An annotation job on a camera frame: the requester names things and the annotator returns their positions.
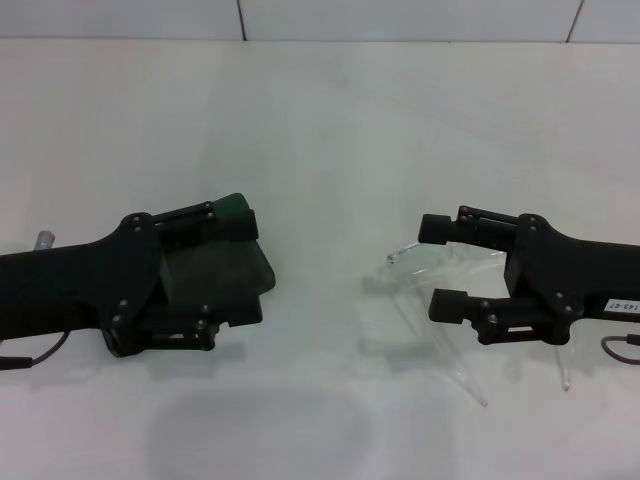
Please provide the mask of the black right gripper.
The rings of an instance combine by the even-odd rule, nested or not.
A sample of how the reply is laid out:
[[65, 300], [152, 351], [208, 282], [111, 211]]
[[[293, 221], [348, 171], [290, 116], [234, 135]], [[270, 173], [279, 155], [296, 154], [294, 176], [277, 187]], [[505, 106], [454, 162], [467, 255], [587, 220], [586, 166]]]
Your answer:
[[460, 206], [455, 219], [424, 214], [418, 242], [511, 251], [505, 282], [512, 298], [445, 289], [432, 295], [429, 319], [446, 324], [468, 320], [482, 345], [564, 345], [578, 320], [639, 321], [636, 245], [575, 239], [540, 215], [517, 218], [468, 206]]

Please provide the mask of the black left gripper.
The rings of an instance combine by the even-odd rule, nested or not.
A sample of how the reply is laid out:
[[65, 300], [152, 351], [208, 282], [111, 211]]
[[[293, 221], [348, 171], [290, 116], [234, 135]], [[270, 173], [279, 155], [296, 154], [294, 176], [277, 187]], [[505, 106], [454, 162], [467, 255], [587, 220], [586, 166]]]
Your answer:
[[[153, 217], [128, 215], [111, 234], [89, 244], [3, 255], [1, 338], [97, 329], [108, 349], [123, 357], [142, 348], [210, 351], [221, 325], [262, 321], [258, 295], [143, 310], [160, 278], [159, 237], [164, 246], [197, 246], [255, 241], [259, 233], [245, 199], [218, 199]], [[135, 327], [140, 314], [142, 348]]]

